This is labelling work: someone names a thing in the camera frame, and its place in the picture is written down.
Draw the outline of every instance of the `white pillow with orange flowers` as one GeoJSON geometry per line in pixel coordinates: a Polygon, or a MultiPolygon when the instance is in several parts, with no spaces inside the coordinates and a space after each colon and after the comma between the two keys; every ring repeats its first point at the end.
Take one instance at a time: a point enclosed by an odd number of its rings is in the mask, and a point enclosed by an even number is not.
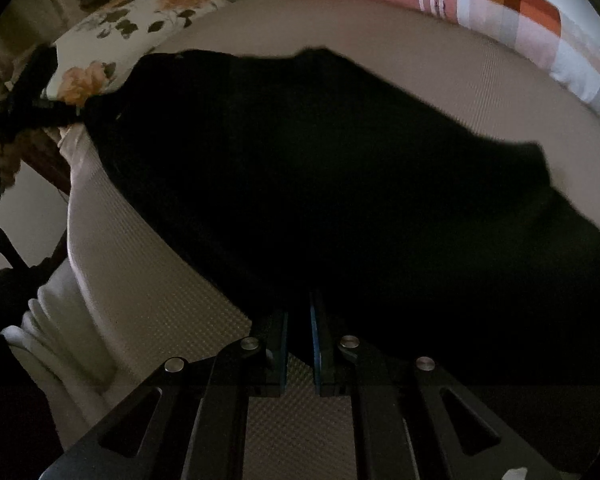
{"type": "Polygon", "coordinates": [[[58,70],[46,87],[49,99],[83,105],[92,95],[114,91],[138,60],[192,20],[225,0],[117,0],[59,38],[58,70]]]}

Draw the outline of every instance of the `bed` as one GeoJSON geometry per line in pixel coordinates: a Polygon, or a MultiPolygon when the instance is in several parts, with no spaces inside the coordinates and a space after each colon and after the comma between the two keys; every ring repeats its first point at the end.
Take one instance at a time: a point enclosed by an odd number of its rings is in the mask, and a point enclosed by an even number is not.
{"type": "MultiPolygon", "coordinates": [[[[7,1],[0,0],[0,6],[7,1]]],[[[219,0],[216,6],[222,7],[219,0]]],[[[416,12],[363,0],[248,0],[214,10],[186,29],[165,38],[157,51],[200,48],[278,56],[302,46],[326,45],[469,125],[475,133],[540,142],[554,186],[600,228],[600,118],[527,60],[493,41],[448,23],[432,22],[416,12]],[[422,33],[415,37],[410,30],[422,33]],[[432,77],[434,68],[437,76],[432,77]],[[489,91],[476,99],[475,93],[453,90],[463,84],[489,91]],[[584,138],[579,134],[582,131],[590,136],[584,138]]],[[[64,72],[56,80],[57,90],[64,72]]],[[[100,348],[98,359],[106,362],[98,370],[107,371],[95,378],[99,386],[90,389],[84,384],[93,384],[94,377],[75,381],[63,375],[66,368],[62,367],[55,368],[55,377],[40,379],[41,384],[47,381],[50,390],[64,387],[61,395],[49,391],[48,398],[50,404],[58,403],[56,425],[69,428],[63,443],[70,446],[165,356],[179,354],[198,360],[213,355],[225,343],[247,334],[249,321],[184,264],[122,198],[107,179],[83,128],[72,127],[60,150],[73,173],[68,220],[71,269],[65,266],[62,272],[75,278],[84,302],[79,310],[88,312],[93,323],[93,330],[81,336],[82,342],[89,340],[100,348]],[[134,240],[142,240],[141,251],[134,240]],[[104,251],[107,258],[103,261],[104,251]],[[164,269],[170,270],[170,278],[165,279],[164,269]],[[192,303],[197,309],[183,314],[192,303]],[[183,319],[189,327],[186,330],[183,319]],[[68,392],[68,383],[82,386],[68,392]],[[67,400],[78,406],[73,413],[63,408],[67,400]],[[75,420],[81,420],[82,426],[73,424],[75,420]]],[[[26,340],[45,316],[47,312],[32,311],[29,328],[10,327],[6,333],[23,366],[38,377],[48,373],[51,365],[47,364],[45,372],[44,366],[34,362],[30,354],[36,352],[26,340]]],[[[58,337],[63,338],[64,332],[59,330],[58,337]]],[[[70,354],[83,359],[84,346],[73,346],[70,354]]],[[[93,362],[83,364],[83,369],[93,366],[93,362]]],[[[293,478],[298,479],[354,478],[352,430],[346,422],[350,407],[342,399],[311,399],[310,372],[297,360],[291,362],[290,373],[292,387],[286,404],[273,406],[258,400],[251,406],[253,433],[244,477],[291,478],[293,471],[293,478]],[[276,425],[288,413],[285,406],[298,403],[304,411],[292,422],[300,424],[302,431],[293,436],[279,433],[276,425]],[[317,429],[322,432],[320,438],[317,429]],[[312,464],[290,452],[298,447],[314,457],[312,464]]]]}

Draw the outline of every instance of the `silver bolt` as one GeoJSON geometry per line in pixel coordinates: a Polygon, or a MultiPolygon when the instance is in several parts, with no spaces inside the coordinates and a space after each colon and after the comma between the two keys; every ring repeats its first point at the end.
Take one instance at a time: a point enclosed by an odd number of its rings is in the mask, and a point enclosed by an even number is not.
{"type": "Polygon", "coordinates": [[[360,339],[354,335],[342,336],[340,340],[340,346],[343,348],[358,348],[360,346],[360,339]]]}
{"type": "Polygon", "coordinates": [[[243,350],[255,350],[258,346],[260,346],[260,342],[257,337],[245,337],[242,341],[240,341],[240,346],[243,350]]]}
{"type": "Polygon", "coordinates": [[[184,361],[179,357],[172,357],[164,364],[164,369],[174,374],[184,369],[184,361]]]}
{"type": "Polygon", "coordinates": [[[436,362],[431,357],[418,357],[416,366],[423,372],[430,372],[436,367],[436,362]]]}

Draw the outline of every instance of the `triangular cutout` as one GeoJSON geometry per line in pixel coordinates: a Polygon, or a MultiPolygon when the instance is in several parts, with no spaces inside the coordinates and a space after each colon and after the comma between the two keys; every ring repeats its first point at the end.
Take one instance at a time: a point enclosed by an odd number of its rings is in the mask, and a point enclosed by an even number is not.
{"type": "Polygon", "coordinates": [[[456,430],[462,452],[474,456],[500,443],[500,436],[448,388],[440,391],[442,402],[456,430]]]}
{"type": "Polygon", "coordinates": [[[100,445],[127,458],[137,456],[159,400],[160,390],[152,389],[125,418],[102,437],[100,445]]]}

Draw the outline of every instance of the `hand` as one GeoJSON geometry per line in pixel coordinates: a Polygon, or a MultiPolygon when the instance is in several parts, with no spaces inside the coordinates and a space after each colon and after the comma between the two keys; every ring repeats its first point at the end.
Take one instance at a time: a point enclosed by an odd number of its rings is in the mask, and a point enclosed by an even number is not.
{"type": "Polygon", "coordinates": [[[13,187],[16,180],[16,173],[20,171],[22,155],[30,144],[30,135],[28,132],[18,134],[11,144],[2,146],[0,144],[0,184],[1,189],[13,187]]]}

